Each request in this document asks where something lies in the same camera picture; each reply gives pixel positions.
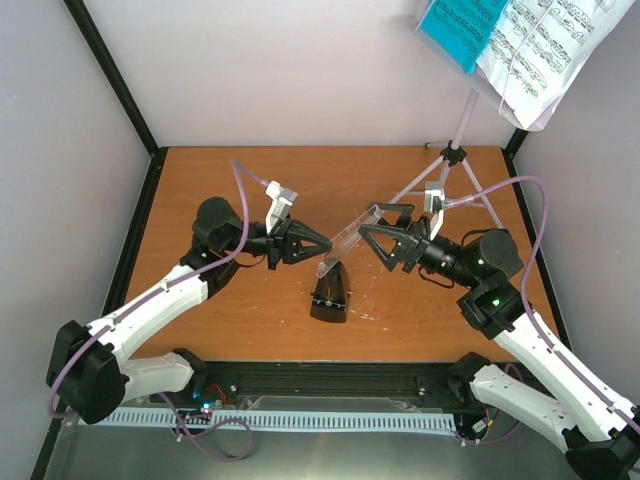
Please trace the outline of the clear metronome cover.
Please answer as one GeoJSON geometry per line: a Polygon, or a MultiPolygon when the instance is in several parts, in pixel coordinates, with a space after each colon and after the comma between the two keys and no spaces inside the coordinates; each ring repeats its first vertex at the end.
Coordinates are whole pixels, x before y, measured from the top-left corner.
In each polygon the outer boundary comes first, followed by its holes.
{"type": "Polygon", "coordinates": [[[319,262],[316,269],[318,279],[324,278],[329,271],[359,242],[359,228],[363,225],[376,224],[382,217],[379,206],[373,205],[354,221],[341,230],[332,240],[330,251],[319,262]]]}

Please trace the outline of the black metronome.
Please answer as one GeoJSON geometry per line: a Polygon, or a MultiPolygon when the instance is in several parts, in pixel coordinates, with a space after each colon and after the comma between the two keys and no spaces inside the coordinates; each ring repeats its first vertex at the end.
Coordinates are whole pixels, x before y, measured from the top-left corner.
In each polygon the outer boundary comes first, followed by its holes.
{"type": "Polygon", "coordinates": [[[347,321],[350,297],[348,272],[342,262],[337,262],[317,281],[310,316],[326,323],[343,324],[347,321]]]}

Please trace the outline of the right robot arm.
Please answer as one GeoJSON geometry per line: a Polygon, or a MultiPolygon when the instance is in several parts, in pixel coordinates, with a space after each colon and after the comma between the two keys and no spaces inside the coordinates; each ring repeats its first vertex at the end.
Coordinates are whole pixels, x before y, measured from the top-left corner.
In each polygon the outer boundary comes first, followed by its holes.
{"type": "Polygon", "coordinates": [[[359,233],[387,270],[419,268],[465,288],[465,321],[517,358],[538,391],[471,352],[461,358],[453,393],[493,406],[555,445],[582,479],[626,479],[639,460],[639,408],[598,380],[544,325],[511,282],[523,262],[504,229],[476,231],[460,245],[409,204],[372,206],[359,233]]]}

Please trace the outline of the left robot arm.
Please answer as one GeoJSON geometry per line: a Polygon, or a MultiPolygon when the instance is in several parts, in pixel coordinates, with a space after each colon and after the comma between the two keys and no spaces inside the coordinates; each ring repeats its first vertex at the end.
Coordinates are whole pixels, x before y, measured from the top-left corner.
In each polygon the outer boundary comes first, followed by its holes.
{"type": "Polygon", "coordinates": [[[251,222],[222,197],[200,205],[192,231],[187,253],[146,292],[85,326],[70,321],[57,332],[46,383],[52,397],[85,423],[98,423],[143,396],[175,392],[193,403],[206,395],[207,366],[191,351],[133,355],[171,321],[219,293],[240,268],[237,254],[262,257],[275,269],[327,254],[338,244],[288,213],[251,222]]]}

